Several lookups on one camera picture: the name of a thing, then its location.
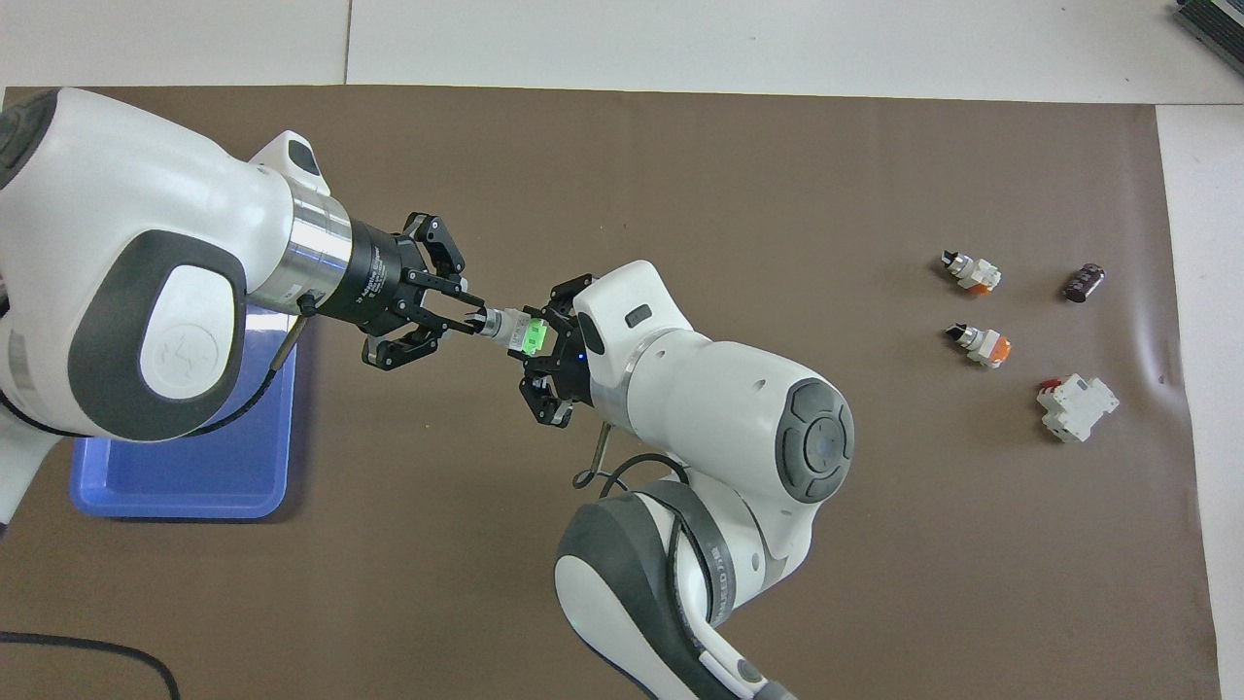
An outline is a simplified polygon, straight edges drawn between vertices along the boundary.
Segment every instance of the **black wire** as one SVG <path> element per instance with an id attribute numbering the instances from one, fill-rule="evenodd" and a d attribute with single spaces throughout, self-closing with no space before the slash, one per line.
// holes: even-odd
<path id="1" fill-rule="evenodd" d="M 214 424 L 195 429 L 185 434 L 183 438 L 198 438 L 200 435 L 207 435 L 209 433 L 218 431 L 240 419 L 243 414 L 254 409 L 255 404 L 259 404 L 259 400 L 264 398 L 264 393 L 267 392 L 267 388 L 272 384 L 272 380 L 276 379 L 276 372 L 277 371 L 271 371 L 271 369 L 267 371 L 267 375 L 264 378 L 264 382 L 259 385 L 259 389 L 255 390 L 255 394 L 253 394 L 251 398 L 248 399 L 245 404 L 239 407 L 236 412 L 229 414 L 228 417 L 220 419 Z"/>
<path id="2" fill-rule="evenodd" d="M 695 637 L 692 632 L 690 622 L 687 619 L 687 610 L 683 608 L 683 602 L 678 597 L 678 536 L 687 537 L 690 532 L 687 527 L 687 521 L 683 520 L 683 515 L 678 511 L 666 506 L 666 510 L 674 516 L 674 528 L 669 533 L 669 552 L 666 553 L 666 576 L 669 579 L 669 587 L 667 593 L 669 594 L 669 604 L 678 613 L 678 625 L 683 633 L 683 640 L 694 649 L 694 654 L 699 656 L 704 652 L 704 644 Z"/>
<path id="3" fill-rule="evenodd" d="M 10 308 L 9 297 L 7 296 L 0 297 L 0 318 L 2 318 L 5 313 L 9 312 L 9 308 Z M 32 429 L 41 430 L 44 433 L 50 433 L 52 435 L 58 435 L 61 438 L 86 438 L 82 434 L 70 433 L 66 430 L 57 430 L 52 426 L 47 426 L 36 421 L 35 419 L 21 413 L 21 409 L 15 407 L 14 403 L 2 392 L 0 392 L 0 405 L 4 405 L 5 409 L 9 409 L 10 414 L 16 417 L 17 419 L 21 420 L 21 423 L 29 425 Z"/>
<path id="4" fill-rule="evenodd" d="M 613 476 L 611 472 L 603 470 L 595 472 L 590 470 L 583 470 L 577 475 L 575 475 L 575 479 L 570 481 L 570 486 L 571 489 L 587 489 L 587 486 L 592 484 L 592 481 L 595 481 L 596 477 L 608 479 L 611 476 Z M 627 486 L 624 481 L 617 480 L 616 484 L 622 487 L 622 491 L 631 491 L 631 487 Z"/>
<path id="5" fill-rule="evenodd" d="M 613 489 L 615 484 L 618 484 L 618 480 L 622 477 L 623 472 L 626 472 L 627 470 L 641 463 L 661 463 L 662 465 L 669 467 L 675 475 L 678 475 L 678 481 L 683 484 L 692 482 L 690 479 L 687 476 L 687 470 L 683 469 L 682 465 L 679 465 L 678 463 L 671 460 L 664 455 L 658 455 L 656 453 L 647 453 L 643 455 L 636 455 L 634 458 L 631 458 L 629 460 L 622 463 L 622 465 L 618 466 L 618 469 L 613 470 L 613 474 L 611 474 L 608 479 L 605 480 L 605 487 L 601 489 L 601 499 L 608 497 L 610 491 Z"/>
<path id="6" fill-rule="evenodd" d="M 41 647 L 67 647 L 71 649 L 87 649 L 90 652 L 106 652 L 108 654 L 117 654 L 119 656 L 127 656 L 147 664 L 156 673 L 159 674 L 160 680 L 164 681 L 164 688 L 168 689 L 168 696 L 170 700 L 180 700 L 182 691 L 177 689 L 177 679 L 173 678 L 173 671 L 169 670 L 164 661 L 160 661 L 156 656 L 152 656 L 147 652 L 141 649 L 134 649 L 132 647 L 123 647 L 121 644 L 113 644 L 111 642 L 98 642 L 96 639 L 82 639 L 80 637 L 60 637 L 56 634 L 34 634 L 29 632 L 0 632 L 0 643 L 5 644 L 39 644 Z"/>

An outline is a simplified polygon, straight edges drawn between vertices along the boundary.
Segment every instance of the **cable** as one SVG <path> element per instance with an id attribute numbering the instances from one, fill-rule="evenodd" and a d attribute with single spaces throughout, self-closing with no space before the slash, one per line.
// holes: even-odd
<path id="1" fill-rule="evenodd" d="M 587 489 L 587 485 L 592 484 L 592 480 L 595 480 L 596 477 L 610 479 L 612 476 L 613 476 L 612 472 L 606 472 L 603 470 L 596 470 L 596 471 L 583 470 L 577 475 L 575 475 L 572 480 L 570 480 L 570 486 L 573 489 Z M 624 481 L 616 479 L 613 480 L 613 482 L 621 486 L 622 491 L 631 491 L 631 487 L 627 486 Z"/>
<path id="2" fill-rule="evenodd" d="M 243 417 L 243 414 L 245 414 L 246 412 L 250 412 L 251 409 L 254 409 L 255 404 L 259 404 L 259 400 L 264 398 L 264 393 L 267 392 L 269 387 L 271 387 L 274 379 L 276 379 L 276 371 L 267 371 L 267 375 L 264 378 L 264 382 L 260 383 L 259 389 L 255 390 L 255 394 L 253 394 L 250 397 L 250 399 L 246 400 L 245 404 L 243 404 L 241 407 L 239 407 L 236 412 L 229 414 L 228 417 L 220 419 L 219 421 L 216 421 L 214 424 L 209 424 L 209 425 L 205 425 L 203 428 L 195 429 L 195 430 L 193 430 L 193 431 L 183 435 L 182 438 L 198 438 L 200 435 L 207 435 L 209 433 L 215 433 L 215 431 L 225 428 L 226 425 L 236 421 L 238 419 L 240 419 Z"/>
<path id="3" fill-rule="evenodd" d="M 692 482 L 692 480 L 687 476 L 687 470 L 683 469 L 682 465 L 679 465 L 678 463 L 671 460 L 669 458 L 667 458 L 664 455 L 658 455 L 656 453 L 647 453 L 644 455 L 636 455 L 634 458 L 631 458 L 629 460 L 622 463 L 622 465 L 618 466 L 618 469 L 613 470 L 613 474 L 608 475 L 608 477 L 605 480 L 605 487 L 601 489 L 601 499 L 607 499 L 608 495 L 610 495 L 610 491 L 613 489 L 613 485 L 618 484 L 618 480 L 622 477 L 622 475 L 627 470 L 629 470 L 631 467 L 633 467 L 633 466 L 636 466 L 636 465 L 638 465 L 641 463 L 661 463 L 662 465 L 666 465 L 667 467 L 669 467 L 675 475 L 678 475 L 678 481 L 680 481 L 683 484 L 690 484 Z M 602 476 L 605 475 L 605 472 L 600 472 L 600 474 Z"/>
<path id="4" fill-rule="evenodd" d="M 281 341 L 281 346 L 276 348 L 276 354 L 272 356 L 272 362 L 267 366 L 267 375 L 264 377 L 264 382 L 260 383 L 259 389 L 255 390 L 255 394 L 251 394 L 250 399 L 248 399 L 245 404 L 219 421 L 198 428 L 185 434 L 183 438 L 198 438 L 200 435 L 215 433 L 243 418 L 246 412 L 254 409 L 255 404 L 259 404 L 259 400 L 264 398 L 267 388 L 271 387 L 272 380 L 276 379 L 276 373 L 281 372 L 281 366 L 284 366 L 286 358 L 290 357 L 294 343 L 297 342 L 299 336 L 302 334 L 302 327 L 306 326 L 309 317 L 310 316 L 299 316 L 295 318 L 294 325 L 290 327 L 289 332 L 285 333 L 285 339 Z"/>
<path id="5" fill-rule="evenodd" d="M 117 654 L 118 656 L 127 656 L 147 664 L 156 673 L 159 674 L 160 680 L 164 681 L 164 688 L 168 689 L 168 696 L 170 700 L 180 700 L 182 691 L 177 688 L 177 679 L 173 678 L 173 671 L 156 656 L 152 656 L 147 652 L 141 649 L 134 649 L 133 647 L 123 647 L 121 644 L 113 644 L 111 642 L 98 642 L 96 639 L 82 639 L 80 637 L 60 637 L 56 634 L 34 634 L 29 632 L 0 632 L 0 643 L 4 644 L 37 644 L 41 647 L 67 647 L 71 649 L 86 649 L 90 652 L 104 652 L 108 654 Z"/>
<path id="6" fill-rule="evenodd" d="M 9 296 L 7 296 L 6 290 L 2 286 L 2 280 L 0 280 L 0 293 L 5 293 L 4 296 L 0 296 L 0 317 L 4 317 L 5 313 L 9 312 Z M 77 434 L 77 433 L 68 433 L 68 431 L 65 431 L 65 430 L 57 430 L 57 429 L 55 429 L 52 426 L 44 425 L 44 424 L 36 421 L 35 419 L 32 419 L 32 418 L 27 417 L 26 414 L 24 414 L 21 412 L 21 409 L 19 409 L 17 407 L 15 407 L 14 403 L 12 403 L 12 400 L 10 400 L 9 397 L 6 397 L 4 392 L 0 392 L 0 405 L 4 405 L 4 408 L 7 409 L 10 414 L 12 414 L 15 418 L 20 419 L 21 423 L 29 425 L 30 428 L 32 428 L 35 430 L 41 430 L 44 433 L 50 433 L 52 435 L 58 435 L 61 438 L 86 438 L 85 435 L 81 435 L 81 434 Z"/>

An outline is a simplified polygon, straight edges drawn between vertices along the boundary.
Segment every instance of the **white circuit breaker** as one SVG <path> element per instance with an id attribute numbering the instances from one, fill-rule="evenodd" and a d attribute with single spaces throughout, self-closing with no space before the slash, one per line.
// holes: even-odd
<path id="1" fill-rule="evenodd" d="M 1088 440 L 1092 426 L 1118 408 L 1106 383 L 1075 374 L 1042 383 L 1036 402 L 1045 407 L 1041 423 L 1064 443 Z"/>

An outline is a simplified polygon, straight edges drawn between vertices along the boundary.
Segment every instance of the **blue plastic bin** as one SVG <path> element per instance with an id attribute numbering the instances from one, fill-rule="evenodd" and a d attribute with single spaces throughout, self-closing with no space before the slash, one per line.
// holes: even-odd
<path id="1" fill-rule="evenodd" d="M 228 417 L 255 393 L 291 322 L 285 313 L 248 308 L 238 385 L 215 418 Z M 157 444 L 77 440 L 70 474 L 73 505 L 101 517 L 267 516 L 285 499 L 295 359 L 296 349 L 264 398 L 215 433 Z"/>

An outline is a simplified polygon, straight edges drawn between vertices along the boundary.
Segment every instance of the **black cable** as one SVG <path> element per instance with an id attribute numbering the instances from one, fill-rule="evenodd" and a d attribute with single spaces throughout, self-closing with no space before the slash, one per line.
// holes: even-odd
<path id="1" fill-rule="evenodd" d="M 7 312 L 9 312 L 9 296 L 0 297 L 0 317 L 4 317 L 5 313 L 7 313 Z M 9 399 L 9 397 L 5 395 L 4 392 L 0 392 L 0 405 L 4 405 L 4 408 L 7 409 L 10 414 L 12 414 L 17 419 L 20 419 L 21 423 L 29 425 L 30 428 L 32 428 L 35 430 L 41 430 L 44 433 L 50 433 L 52 435 L 58 435 L 61 438 L 86 438 L 85 435 L 81 435 L 81 434 L 77 434 L 77 433 L 68 433 L 66 430 L 57 430 L 57 429 L 55 429 L 52 426 L 44 425 L 44 424 L 36 421 L 35 419 L 32 419 L 32 418 L 27 417 L 26 414 L 24 414 L 21 412 L 21 409 L 19 409 L 17 407 L 15 407 L 14 403 Z"/>
<path id="2" fill-rule="evenodd" d="M 575 477 L 572 480 L 570 480 L 570 486 L 572 489 L 587 489 L 587 485 L 592 484 L 592 480 L 595 480 L 596 477 L 608 479 L 611 476 L 613 476 L 613 475 L 611 472 L 606 472 L 606 471 L 595 471 L 593 472 L 591 470 L 583 470 L 583 471 L 578 472 L 577 475 L 575 475 Z M 622 491 L 631 491 L 631 487 L 627 486 L 624 481 L 622 481 L 622 480 L 615 480 L 615 482 L 618 486 L 622 487 Z"/>
<path id="3" fill-rule="evenodd" d="M 214 424 L 209 424 L 209 425 L 205 425 L 203 428 L 198 428 L 198 429 L 195 429 L 195 430 L 185 434 L 183 438 L 198 438 L 200 435 L 207 435 L 209 433 L 218 431 L 218 430 L 225 428 L 226 425 L 229 425 L 229 424 L 236 421 L 238 419 L 240 419 L 243 417 L 243 414 L 245 414 L 246 412 L 254 409 L 255 404 L 259 404 L 259 400 L 264 398 L 264 393 L 267 392 L 267 388 L 272 384 L 272 380 L 276 379 L 276 373 L 277 373 L 277 371 L 269 369 L 267 371 L 267 375 L 264 377 L 264 382 L 260 383 L 259 389 L 255 390 L 255 394 L 253 394 L 250 397 L 250 399 L 246 400 L 245 404 L 243 404 L 241 407 L 239 407 L 236 412 L 229 414 L 228 417 L 220 419 L 219 421 L 216 421 Z"/>
<path id="4" fill-rule="evenodd" d="M 678 613 L 678 622 L 680 632 L 683 633 L 683 642 L 693 649 L 692 654 L 699 656 L 704 652 L 704 644 L 700 643 L 695 633 L 692 632 L 692 625 L 687 620 L 687 610 L 683 608 L 683 601 L 678 597 L 678 537 L 690 537 L 690 530 L 687 527 L 687 521 L 683 520 L 683 515 L 678 511 L 664 506 L 667 511 L 674 517 L 674 528 L 669 533 L 669 552 L 666 553 L 666 576 L 669 579 L 669 586 L 667 587 L 669 596 L 669 604 Z M 700 573 L 704 573 L 704 567 L 700 566 Z"/>
<path id="5" fill-rule="evenodd" d="M 622 477 L 623 472 L 626 472 L 627 470 L 629 470 L 631 467 L 633 467 L 633 466 L 636 466 L 636 465 L 638 465 L 641 463 L 661 463 L 662 465 L 666 465 L 667 467 L 669 467 L 675 475 L 678 475 L 678 481 L 680 481 L 683 484 L 690 484 L 692 482 L 690 479 L 687 476 L 687 470 L 683 469 L 682 465 L 679 465 L 678 463 L 671 460 L 669 458 L 667 458 L 664 455 L 658 455 L 656 453 L 647 453 L 647 454 L 643 454 L 643 455 L 636 455 L 634 458 L 631 458 L 629 460 L 622 463 L 622 465 L 618 466 L 618 469 L 613 470 L 613 474 L 611 474 L 605 480 L 605 487 L 601 489 L 601 499 L 607 499 L 608 497 L 610 491 L 613 489 L 615 484 L 618 484 L 618 480 Z"/>
<path id="6" fill-rule="evenodd" d="M 41 647 L 67 647 L 71 649 L 86 649 L 90 652 L 104 652 L 108 654 L 117 654 L 119 656 L 127 656 L 147 664 L 156 673 L 159 674 L 160 680 L 164 681 L 164 688 L 168 689 L 168 696 L 170 700 L 180 700 L 182 691 L 177 689 L 177 679 L 173 678 L 173 671 L 169 670 L 164 661 L 160 661 L 156 656 L 152 656 L 147 652 L 141 649 L 134 649 L 133 647 L 123 647 L 121 644 L 113 644 L 111 642 L 98 642 L 96 639 L 82 639 L 80 637 L 60 637 L 56 634 L 34 634 L 29 632 L 0 632 L 0 643 L 5 644 L 37 644 Z"/>
<path id="7" fill-rule="evenodd" d="M 250 399 L 248 399 L 245 404 L 243 404 L 241 407 L 238 408 L 236 412 L 229 414 L 228 417 L 220 419 L 219 421 L 205 426 L 200 426 L 185 434 L 183 438 L 198 438 L 200 435 L 207 435 L 209 433 L 218 431 L 240 419 L 244 414 L 246 414 L 246 412 L 254 409 L 255 404 L 259 404 L 259 400 L 264 398 L 264 394 L 267 392 L 267 388 L 271 387 L 272 380 L 276 379 L 276 373 L 281 372 L 281 367 L 285 364 L 285 361 L 290 357 L 290 352 L 294 348 L 294 343 L 297 342 L 299 336 L 302 334 L 302 327 L 306 325 L 309 317 L 311 316 L 302 315 L 294 321 L 294 326 L 290 327 L 289 332 L 285 333 L 285 339 L 281 341 L 281 346 L 276 348 L 276 353 L 272 356 L 272 362 L 267 366 L 267 375 L 264 377 L 264 382 L 260 383 L 259 389 L 255 390 L 255 394 L 251 394 Z"/>

